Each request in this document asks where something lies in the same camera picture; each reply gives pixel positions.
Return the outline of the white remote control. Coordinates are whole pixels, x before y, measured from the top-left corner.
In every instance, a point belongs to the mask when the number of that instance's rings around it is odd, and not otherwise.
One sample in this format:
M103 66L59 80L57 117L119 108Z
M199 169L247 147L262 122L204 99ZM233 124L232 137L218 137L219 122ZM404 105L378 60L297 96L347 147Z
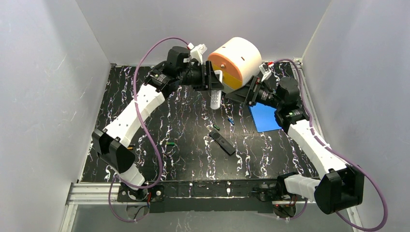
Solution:
M216 70L215 74L219 81L222 83L223 80L223 73L221 70ZM221 106L221 97L222 97L222 90L213 90L211 91L211 101L210 101L210 108L213 110L217 110Z

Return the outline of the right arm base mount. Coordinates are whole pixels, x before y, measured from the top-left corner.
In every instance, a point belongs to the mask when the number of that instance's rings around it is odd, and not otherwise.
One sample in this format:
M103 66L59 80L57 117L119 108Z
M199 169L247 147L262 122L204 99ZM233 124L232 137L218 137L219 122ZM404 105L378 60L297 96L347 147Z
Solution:
M296 219L300 217L307 205L308 199L305 198L305 203L302 210L299 213L296 213L296 203L298 199L298 195L294 193L289 193L285 187L285 179L290 177L296 177L296 172L291 172L288 174L283 174L277 177L276 183L272 185L268 184L261 184L257 187L252 188L252 195L256 197L261 202L272 202L272 201L282 201L282 198L286 195L290 197L289 203L285 204L284 206L280 206L279 204L274 205L274 213L277 215L277 219L282 219L285 221L289 221L292 219Z

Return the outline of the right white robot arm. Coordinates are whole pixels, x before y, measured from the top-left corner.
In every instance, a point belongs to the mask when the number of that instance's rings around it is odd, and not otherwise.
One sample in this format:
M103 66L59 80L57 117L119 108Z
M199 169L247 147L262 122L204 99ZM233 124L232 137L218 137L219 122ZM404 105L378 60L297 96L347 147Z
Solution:
M245 86L225 95L226 98L249 106L260 103L275 109L275 120L312 162L319 179L295 172L277 177L274 197L299 195L316 202L321 211L331 214L363 202L364 175L319 143L304 109L298 81L283 77L272 90L258 77Z

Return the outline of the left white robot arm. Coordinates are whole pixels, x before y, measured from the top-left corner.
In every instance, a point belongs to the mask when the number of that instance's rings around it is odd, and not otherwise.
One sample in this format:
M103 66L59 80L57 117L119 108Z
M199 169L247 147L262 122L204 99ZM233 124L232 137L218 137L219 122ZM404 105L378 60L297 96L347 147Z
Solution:
M204 44L188 47L174 46L167 59L156 65L144 79L133 100L120 115L104 129L92 134L99 158L111 166L122 183L132 190L146 189L146 180L138 170L135 155L128 149L131 140L145 120L180 86L211 93L211 109L219 109L222 72L213 70L211 61L204 61Z

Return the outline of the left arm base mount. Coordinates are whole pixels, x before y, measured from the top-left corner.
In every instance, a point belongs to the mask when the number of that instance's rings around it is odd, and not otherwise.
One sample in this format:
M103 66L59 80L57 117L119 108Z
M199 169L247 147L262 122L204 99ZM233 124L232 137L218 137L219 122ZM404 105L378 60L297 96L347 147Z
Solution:
M135 222L143 219L149 212L152 203L160 203L165 198L165 187L156 185L152 188L134 190L120 183L117 194L117 202L126 204L126 213L129 220Z

